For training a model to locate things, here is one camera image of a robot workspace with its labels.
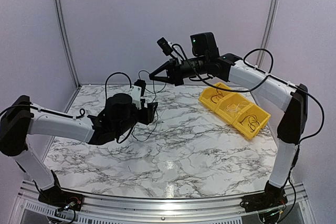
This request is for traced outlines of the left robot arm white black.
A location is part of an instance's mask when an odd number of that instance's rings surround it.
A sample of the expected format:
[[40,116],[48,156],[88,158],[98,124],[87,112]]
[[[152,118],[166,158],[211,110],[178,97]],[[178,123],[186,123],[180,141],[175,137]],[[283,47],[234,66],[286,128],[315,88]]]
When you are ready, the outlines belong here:
[[129,93],[106,97],[103,110],[96,116],[80,109],[71,115],[44,108],[21,95],[1,112],[1,153],[12,157],[35,182],[43,200],[61,206],[66,193],[56,174],[47,168],[30,147],[28,135],[48,135],[69,138],[89,145],[123,143],[136,124],[149,125],[154,120],[158,103],[145,103],[145,81],[130,84]]

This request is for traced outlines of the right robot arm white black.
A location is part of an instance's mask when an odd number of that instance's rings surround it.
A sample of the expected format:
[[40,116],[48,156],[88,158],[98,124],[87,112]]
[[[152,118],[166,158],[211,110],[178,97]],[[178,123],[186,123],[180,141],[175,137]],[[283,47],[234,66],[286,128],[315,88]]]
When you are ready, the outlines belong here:
[[290,173],[296,165],[300,144],[308,139],[302,134],[308,119],[308,99],[313,96],[304,84],[295,85],[252,66],[245,57],[231,53],[220,55],[212,32],[190,36],[193,58],[188,59],[181,50],[179,61],[173,56],[150,73],[154,81],[181,86],[184,79],[209,74],[225,82],[240,85],[241,93],[256,92],[284,112],[277,127],[278,152],[271,175],[262,193],[245,196],[242,205],[248,207],[271,207],[280,202]]

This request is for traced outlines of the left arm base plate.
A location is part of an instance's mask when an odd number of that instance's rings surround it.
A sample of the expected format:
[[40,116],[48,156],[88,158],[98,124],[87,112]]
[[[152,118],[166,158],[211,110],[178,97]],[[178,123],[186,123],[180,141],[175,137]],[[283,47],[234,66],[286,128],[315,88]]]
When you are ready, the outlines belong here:
[[83,203],[83,195],[53,187],[48,190],[42,190],[39,193],[38,201],[58,208],[65,208],[74,202],[75,205],[70,208],[75,211],[80,211]]

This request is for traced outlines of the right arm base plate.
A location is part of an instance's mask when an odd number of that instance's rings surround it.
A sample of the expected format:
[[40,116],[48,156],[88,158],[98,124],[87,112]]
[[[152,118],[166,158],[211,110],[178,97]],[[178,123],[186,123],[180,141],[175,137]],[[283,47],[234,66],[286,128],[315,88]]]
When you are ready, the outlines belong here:
[[271,194],[257,193],[243,196],[239,205],[244,208],[245,212],[253,212],[284,206],[287,202],[286,194],[274,197]]

